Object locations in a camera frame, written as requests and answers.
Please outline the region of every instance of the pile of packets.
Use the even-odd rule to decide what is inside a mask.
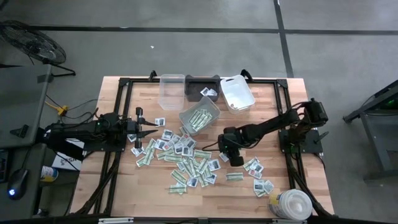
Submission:
[[[262,170],[264,166],[260,164],[257,157],[251,159],[249,162],[243,164],[243,168],[248,171],[249,175],[254,177],[253,190],[257,197],[262,197],[265,194],[270,194],[274,189],[274,185],[270,180],[262,180]]]
[[[157,118],[155,123],[158,126],[165,125],[164,118]],[[194,147],[197,142],[190,137],[187,130],[184,127],[180,128],[182,136],[173,133],[173,131],[164,129],[161,139],[151,139],[147,147],[144,149],[131,149],[131,152],[136,156],[143,154],[144,156],[137,160],[137,166],[149,166],[154,154],[156,154],[157,160],[164,160],[167,162],[176,163],[177,169],[171,172],[171,176],[177,181],[177,184],[169,187],[170,193],[184,194],[187,193],[188,187],[196,187],[198,182],[201,187],[206,187],[209,184],[216,182],[217,175],[213,171],[221,168],[218,159],[211,159],[211,152],[196,150]],[[135,141],[134,135],[129,135],[128,139],[133,142]],[[227,162],[229,159],[223,153],[219,154],[219,157]],[[264,167],[259,163],[257,158],[254,158],[244,165],[246,171],[249,171],[249,175],[260,179],[261,171]],[[239,181],[243,180],[242,172],[233,172],[226,175],[227,181]],[[265,193],[269,194],[274,186],[269,180],[264,182],[263,180],[254,180],[254,192],[258,197],[262,197]]]

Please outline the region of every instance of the gray table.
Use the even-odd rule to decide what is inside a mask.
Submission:
[[[31,218],[40,195],[40,174],[46,150],[45,144],[36,144],[36,135],[51,81],[51,66],[36,65],[0,69],[0,149],[10,153],[9,173],[20,169],[30,149],[26,169],[29,170],[27,190],[20,200],[7,195],[7,182],[0,184],[0,220]],[[28,125],[25,138],[10,134],[10,130]]]
[[[35,206],[39,201],[39,181],[46,145],[36,144],[14,150],[11,172],[21,168],[25,154],[30,147],[30,155],[26,161],[29,176],[25,195],[20,200],[11,200],[7,195],[7,183],[0,184],[0,221],[31,218],[35,212]]]
[[[35,142],[51,65],[0,69],[0,148],[31,146]],[[28,125],[25,138],[10,130]]]

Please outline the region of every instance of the yellow connector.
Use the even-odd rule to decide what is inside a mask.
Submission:
[[[47,102],[45,102],[45,103],[46,103],[47,105],[49,105],[50,107],[56,109],[56,110],[58,111],[58,115],[59,115],[59,116],[64,116],[64,115],[67,113],[68,109],[69,109],[68,106],[63,106],[63,107],[61,108],[61,107],[59,107],[59,106],[51,105],[50,103],[47,103]]]
[[[62,108],[59,108],[59,107],[58,107],[58,108],[57,108],[58,115],[59,115],[59,116],[65,115],[65,114],[67,113],[68,109],[69,109],[68,106],[63,106]]]

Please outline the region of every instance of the black tray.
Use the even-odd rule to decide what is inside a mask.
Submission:
[[[213,77],[193,77],[187,75],[185,77],[185,95],[189,102],[198,102],[203,97],[200,93],[204,88],[214,89],[217,92],[216,96],[208,96],[213,102],[218,100],[220,96],[220,76]]]

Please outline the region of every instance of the computer mouse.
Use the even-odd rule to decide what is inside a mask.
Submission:
[[[26,192],[27,176],[29,170],[19,169],[15,170],[9,180],[7,186],[8,197],[13,200],[21,199]]]

